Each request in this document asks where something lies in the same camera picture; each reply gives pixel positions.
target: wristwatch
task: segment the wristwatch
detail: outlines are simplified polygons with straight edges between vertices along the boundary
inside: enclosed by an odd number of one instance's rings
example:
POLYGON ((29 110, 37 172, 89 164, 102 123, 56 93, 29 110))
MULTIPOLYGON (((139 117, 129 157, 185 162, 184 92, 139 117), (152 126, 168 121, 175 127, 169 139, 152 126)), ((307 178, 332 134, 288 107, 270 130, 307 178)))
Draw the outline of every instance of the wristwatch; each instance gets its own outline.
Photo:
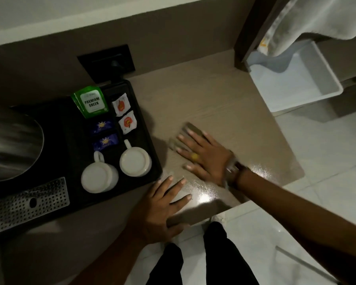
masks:
POLYGON ((236 182, 239 175, 245 171, 249 170, 247 166, 242 165, 236 158, 235 155, 228 161, 227 167, 225 168, 223 186, 224 188, 235 188, 236 182))

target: mug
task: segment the mug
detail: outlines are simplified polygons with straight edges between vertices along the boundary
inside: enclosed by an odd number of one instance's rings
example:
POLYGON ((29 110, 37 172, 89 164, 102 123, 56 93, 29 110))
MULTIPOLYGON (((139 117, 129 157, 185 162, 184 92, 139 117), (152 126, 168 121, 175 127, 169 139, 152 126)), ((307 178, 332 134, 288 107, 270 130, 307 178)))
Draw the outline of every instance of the mug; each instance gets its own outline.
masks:
POLYGON ((127 149, 120 157, 120 169, 131 177, 146 175, 152 168, 152 159, 149 154, 140 147, 132 147, 127 139, 124 143, 127 149))
POLYGON ((101 193, 111 190, 119 181, 117 169, 104 162, 101 152, 94 152, 95 162, 88 165, 81 176, 83 188, 90 193, 101 193))

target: white packet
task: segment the white packet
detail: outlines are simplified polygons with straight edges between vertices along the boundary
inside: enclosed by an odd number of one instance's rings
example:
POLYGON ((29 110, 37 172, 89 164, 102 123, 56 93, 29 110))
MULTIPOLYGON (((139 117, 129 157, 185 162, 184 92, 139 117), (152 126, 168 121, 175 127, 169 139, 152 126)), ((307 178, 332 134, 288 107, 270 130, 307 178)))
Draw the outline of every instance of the white packet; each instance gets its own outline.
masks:
POLYGON ((113 101, 112 105, 114 107, 114 110, 116 112, 116 116, 117 117, 121 117, 122 115, 124 115, 131 108, 131 105, 130 105, 129 100, 128 100, 127 93, 124 93, 116 101, 113 101))
POLYGON ((121 118, 119 124, 124 135, 137 128, 137 120, 134 117, 133 110, 121 118))

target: hand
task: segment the hand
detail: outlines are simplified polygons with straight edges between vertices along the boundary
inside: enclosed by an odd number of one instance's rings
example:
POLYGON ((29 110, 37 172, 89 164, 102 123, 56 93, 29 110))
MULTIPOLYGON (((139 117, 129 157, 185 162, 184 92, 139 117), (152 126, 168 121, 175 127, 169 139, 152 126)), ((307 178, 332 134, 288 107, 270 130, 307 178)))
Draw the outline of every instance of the hand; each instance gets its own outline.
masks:
POLYGON ((190 129, 187 129, 187 133, 189 133, 194 141, 181 134, 177 138, 185 143, 194 153, 181 148, 176 149, 180 155, 194 163, 186 165, 185 168, 202 180, 213 182, 223 187, 225 168, 233 157, 233 153, 204 131, 202 133, 207 140, 190 129))
POLYGON ((186 182, 182 179, 167 192, 173 177, 164 182, 157 181, 133 209, 124 231, 128 236, 140 240, 143 245, 168 242, 180 234, 189 224, 178 224, 167 228, 166 220, 181 210, 192 198, 186 195, 171 203, 186 182))

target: person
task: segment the person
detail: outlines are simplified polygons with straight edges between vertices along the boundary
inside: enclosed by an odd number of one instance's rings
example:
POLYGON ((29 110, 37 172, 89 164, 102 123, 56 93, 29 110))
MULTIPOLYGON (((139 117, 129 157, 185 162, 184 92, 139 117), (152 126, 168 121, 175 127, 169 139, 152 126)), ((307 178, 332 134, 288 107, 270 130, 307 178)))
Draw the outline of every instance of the person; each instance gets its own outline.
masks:
MULTIPOLYGON (((192 152, 176 151, 192 161, 186 169, 207 182, 219 186, 231 185, 254 201, 280 222, 284 228, 341 284, 356 284, 356 225, 265 180, 235 161, 233 153, 211 135, 200 136, 187 130, 192 139, 179 135, 178 139, 192 152)), ((172 200, 185 184, 180 180, 171 189, 173 178, 157 181, 133 209, 125 229, 109 248, 73 281, 76 284, 125 283, 128 274, 147 245, 169 242, 188 224, 167 227, 166 221, 191 199, 187 195, 172 200)), ((236 246, 227 239, 219 222, 212 222, 204 233, 207 284, 258 284, 252 270, 236 246)), ((147 285, 182 284, 180 270, 183 258, 173 243, 150 273, 147 285)))

